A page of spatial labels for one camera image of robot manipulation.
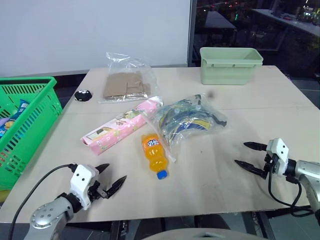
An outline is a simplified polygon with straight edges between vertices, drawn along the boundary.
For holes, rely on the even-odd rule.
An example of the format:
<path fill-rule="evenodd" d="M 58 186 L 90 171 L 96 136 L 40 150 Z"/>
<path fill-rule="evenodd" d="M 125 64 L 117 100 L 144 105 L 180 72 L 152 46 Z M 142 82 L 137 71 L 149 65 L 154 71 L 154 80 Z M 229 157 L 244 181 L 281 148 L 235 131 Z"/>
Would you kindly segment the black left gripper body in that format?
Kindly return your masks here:
<path fill-rule="evenodd" d="M 100 188 L 100 185 L 100 182 L 95 181 L 93 185 L 88 188 L 88 197 L 90 201 L 98 200 L 100 198 L 108 199 L 107 192 Z"/>

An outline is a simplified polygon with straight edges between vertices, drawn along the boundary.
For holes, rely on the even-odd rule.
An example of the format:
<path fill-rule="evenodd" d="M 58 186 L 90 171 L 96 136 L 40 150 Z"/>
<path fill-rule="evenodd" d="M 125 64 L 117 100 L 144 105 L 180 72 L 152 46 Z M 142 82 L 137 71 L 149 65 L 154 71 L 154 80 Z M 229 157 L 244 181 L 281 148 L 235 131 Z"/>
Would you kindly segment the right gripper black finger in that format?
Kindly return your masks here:
<path fill-rule="evenodd" d="M 246 147 L 256 150 L 256 151 L 266 151 L 267 145 L 263 143 L 248 141 L 243 143 Z"/>
<path fill-rule="evenodd" d="M 241 161 L 241 160 L 234 160 L 234 162 L 244 170 L 252 174 L 255 174 L 257 176 L 260 176 L 261 178 L 265 178 L 265 171 L 262 169 L 256 168 L 253 164 L 250 164 L 248 162 Z"/>

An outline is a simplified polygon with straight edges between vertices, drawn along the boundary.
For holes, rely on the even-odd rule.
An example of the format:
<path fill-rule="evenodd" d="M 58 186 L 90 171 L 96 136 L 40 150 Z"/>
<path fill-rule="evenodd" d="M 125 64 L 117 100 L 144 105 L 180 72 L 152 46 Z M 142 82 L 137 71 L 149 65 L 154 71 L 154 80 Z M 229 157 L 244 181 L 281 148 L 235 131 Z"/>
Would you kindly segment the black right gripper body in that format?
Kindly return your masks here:
<path fill-rule="evenodd" d="M 262 178 L 266 179 L 268 175 L 272 175 L 273 173 L 273 169 L 274 169 L 274 165 L 275 165 L 275 153 L 267 153 L 265 155 L 264 161 L 265 161 L 265 165 L 263 167 L 263 173 L 262 173 Z"/>

